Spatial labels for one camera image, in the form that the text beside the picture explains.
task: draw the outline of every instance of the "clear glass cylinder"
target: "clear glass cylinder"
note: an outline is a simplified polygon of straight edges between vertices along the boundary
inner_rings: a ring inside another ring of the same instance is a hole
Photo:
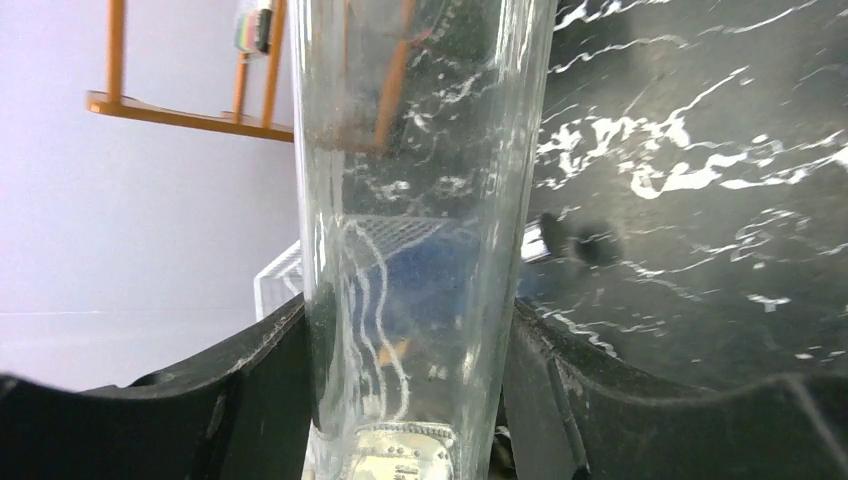
[[[296,0],[319,479],[485,478],[555,0]]]

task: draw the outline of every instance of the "transparent container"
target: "transparent container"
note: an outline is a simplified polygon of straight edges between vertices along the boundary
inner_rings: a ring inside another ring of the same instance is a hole
[[[294,2],[316,478],[486,477],[555,3]]]

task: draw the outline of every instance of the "white wall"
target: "white wall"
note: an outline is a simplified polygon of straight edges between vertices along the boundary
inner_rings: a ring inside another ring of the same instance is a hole
[[[107,4],[0,0],[0,371],[70,389],[248,326],[253,276],[297,239],[290,144],[85,110],[105,88]],[[128,4],[126,94],[230,109],[237,2]],[[291,124],[288,43],[276,120]]]

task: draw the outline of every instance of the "black marble surface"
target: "black marble surface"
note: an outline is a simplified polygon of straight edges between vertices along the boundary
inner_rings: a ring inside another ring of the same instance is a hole
[[[848,370],[848,1],[561,2],[542,122],[543,315],[691,385]]]

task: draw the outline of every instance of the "wooden rack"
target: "wooden rack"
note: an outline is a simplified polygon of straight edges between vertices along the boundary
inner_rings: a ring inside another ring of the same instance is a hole
[[[223,112],[220,117],[169,110],[124,96],[126,0],[109,1],[109,50],[106,65],[106,91],[89,91],[86,98],[88,109],[94,113],[113,117],[131,118],[145,122],[197,128],[247,137],[266,138],[281,142],[294,142],[294,134],[291,127],[278,125],[271,121],[274,114],[274,101],[277,96],[277,79],[279,77],[286,7],[286,0],[274,1],[268,74],[265,80],[265,98],[262,105],[261,118],[248,117],[242,113],[247,79],[247,54],[241,55],[236,73],[233,111]]]

